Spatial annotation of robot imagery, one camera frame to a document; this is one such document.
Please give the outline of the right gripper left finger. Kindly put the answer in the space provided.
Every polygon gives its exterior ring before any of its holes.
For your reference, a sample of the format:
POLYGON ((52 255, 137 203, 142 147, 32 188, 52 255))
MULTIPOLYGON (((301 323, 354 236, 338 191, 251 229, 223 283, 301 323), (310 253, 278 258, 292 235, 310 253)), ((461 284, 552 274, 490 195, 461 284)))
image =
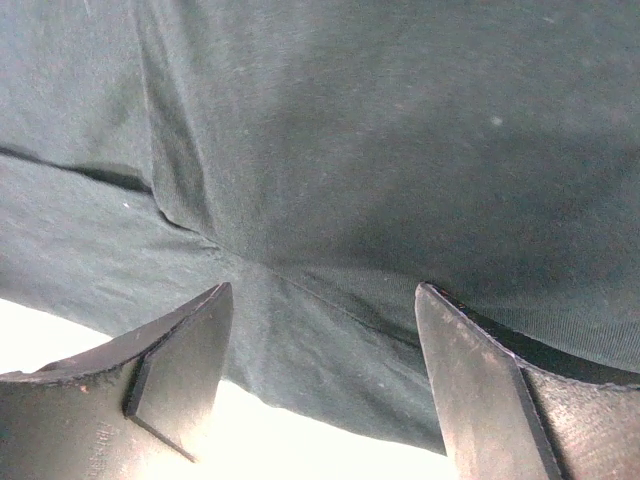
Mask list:
POLYGON ((233 318, 228 283, 100 346, 1 377, 5 479, 201 479, 233 318))

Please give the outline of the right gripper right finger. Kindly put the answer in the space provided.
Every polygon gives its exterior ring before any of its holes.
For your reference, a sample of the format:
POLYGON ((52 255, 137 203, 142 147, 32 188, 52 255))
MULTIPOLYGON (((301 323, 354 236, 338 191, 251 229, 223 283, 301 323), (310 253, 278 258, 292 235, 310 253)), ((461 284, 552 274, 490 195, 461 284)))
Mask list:
POLYGON ((638 374, 547 346, 432 284, 417 287, 415 314, 459 478, 638 478, 638 374))

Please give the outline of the black t shirt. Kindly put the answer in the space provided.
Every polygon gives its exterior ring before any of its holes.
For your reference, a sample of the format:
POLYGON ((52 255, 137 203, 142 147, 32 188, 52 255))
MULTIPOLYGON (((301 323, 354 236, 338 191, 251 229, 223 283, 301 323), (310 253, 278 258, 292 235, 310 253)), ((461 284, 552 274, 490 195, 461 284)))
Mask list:
POLYGON ((442 452, 424 281, 638 369, 637 2, 2 3, 4 298, 117 336, 228 282, 228 380, 442 452))

